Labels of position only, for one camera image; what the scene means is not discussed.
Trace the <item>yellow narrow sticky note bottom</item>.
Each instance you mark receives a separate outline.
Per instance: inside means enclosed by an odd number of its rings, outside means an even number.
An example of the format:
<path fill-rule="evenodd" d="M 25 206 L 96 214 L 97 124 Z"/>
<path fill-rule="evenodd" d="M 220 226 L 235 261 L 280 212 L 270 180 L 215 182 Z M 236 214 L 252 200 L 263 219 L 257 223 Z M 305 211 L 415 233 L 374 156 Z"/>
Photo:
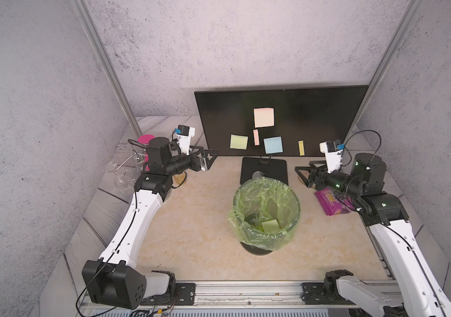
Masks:
<path fill-rule="evenodd" d="M 305 156 L 305 146 L 304 146 L 303 140 L 298 141 L 298 148 L 299 148 L 299 155 L 302 157 Z"/>

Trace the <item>large pink sticky note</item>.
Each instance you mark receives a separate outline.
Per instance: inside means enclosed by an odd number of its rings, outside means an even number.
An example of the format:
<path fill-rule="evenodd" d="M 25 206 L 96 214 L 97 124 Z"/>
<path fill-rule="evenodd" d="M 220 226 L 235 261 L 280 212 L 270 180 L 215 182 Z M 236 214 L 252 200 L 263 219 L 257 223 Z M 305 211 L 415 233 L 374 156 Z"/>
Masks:
<path fill-rule="evenodd" d="M 254 113 L 254 127 L 267 128 L 274 126 L 274 109 L 273 108 L 255 108 Z"/>

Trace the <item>light green sticky note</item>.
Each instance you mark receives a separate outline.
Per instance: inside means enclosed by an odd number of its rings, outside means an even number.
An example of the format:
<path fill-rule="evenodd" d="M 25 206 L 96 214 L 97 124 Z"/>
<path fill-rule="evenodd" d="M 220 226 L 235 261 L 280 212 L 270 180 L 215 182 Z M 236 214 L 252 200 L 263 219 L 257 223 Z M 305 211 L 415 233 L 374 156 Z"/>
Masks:
<path fill-rule="evenodd" d="M 264 221 L 261 223 L 261 227 L 266 234 L 276 234 L 280 230 L 280 224 L 277 219 Z"/>

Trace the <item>small pink narrow sticky note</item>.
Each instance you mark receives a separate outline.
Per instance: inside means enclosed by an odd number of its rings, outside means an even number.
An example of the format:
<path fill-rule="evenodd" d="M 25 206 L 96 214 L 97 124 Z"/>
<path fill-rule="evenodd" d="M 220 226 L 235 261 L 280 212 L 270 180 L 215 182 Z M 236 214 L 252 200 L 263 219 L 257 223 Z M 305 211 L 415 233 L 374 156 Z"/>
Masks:
<path fill-rule="evenodd" d="M 258 130 L 257 129 L 253 130 L 253 138 L 254 138 L 254 145 L 255 146 L 259 146 L 260 145 L 260 138 L 259 138 L 259 134 L 258 134 Z"/>

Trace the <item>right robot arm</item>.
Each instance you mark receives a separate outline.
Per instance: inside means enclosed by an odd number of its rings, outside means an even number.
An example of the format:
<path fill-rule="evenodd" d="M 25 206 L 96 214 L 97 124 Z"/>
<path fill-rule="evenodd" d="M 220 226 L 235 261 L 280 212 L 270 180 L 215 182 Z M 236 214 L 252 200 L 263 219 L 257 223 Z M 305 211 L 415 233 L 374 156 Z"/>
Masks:
<path fill-rule="evenodd" d="M 327 272 L 318 295 L 332 305 L 353 303 L 370 316 L 451 316 L 451 301 L 418 246 L 406 209 L 383 189 L 382 158 L 358 153 L 350 174 L 329 172 L 322 161 L 295 171 L 308 188 L 335 190 L 350 201 L 380 247 L 401 298 L 390 298 L 346 269 Z"/>

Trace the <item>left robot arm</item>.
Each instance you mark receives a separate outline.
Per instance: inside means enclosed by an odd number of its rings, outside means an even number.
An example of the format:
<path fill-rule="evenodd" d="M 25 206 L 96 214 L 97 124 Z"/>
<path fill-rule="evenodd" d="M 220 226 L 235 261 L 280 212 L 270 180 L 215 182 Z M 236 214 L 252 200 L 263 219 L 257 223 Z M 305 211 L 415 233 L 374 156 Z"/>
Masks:
<path fill-rule="evenodd" d="M 140 144 L 148 161 L 134 184 L 133 198 L 126 215 L 108 247 L 98 260 L 89 260 L 82 269 L 85 287 L 79 295 L 110 309 L 135 310 L 140 305 L 172 305 L 176 300 L 176 279 L 171 272 L 137 271 L 140 247 L 150 224 L 176 187 L 175 175 L 187 170 L 207 171 L 218 157 L 216 150 L 199 146 L 183 147 L 183 139 L 155 137 Z"/>

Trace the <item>blue sticky note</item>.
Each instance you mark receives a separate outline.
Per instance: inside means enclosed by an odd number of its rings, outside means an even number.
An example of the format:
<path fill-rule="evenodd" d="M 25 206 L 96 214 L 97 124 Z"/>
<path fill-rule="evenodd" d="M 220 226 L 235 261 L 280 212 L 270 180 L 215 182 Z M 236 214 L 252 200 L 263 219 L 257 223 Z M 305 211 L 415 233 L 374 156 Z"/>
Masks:
<path fill-rule="evenodd" d="M 264 150 L 267 155 L 283 153 L 281 137 L 270 137 L 264 139 Z"/>

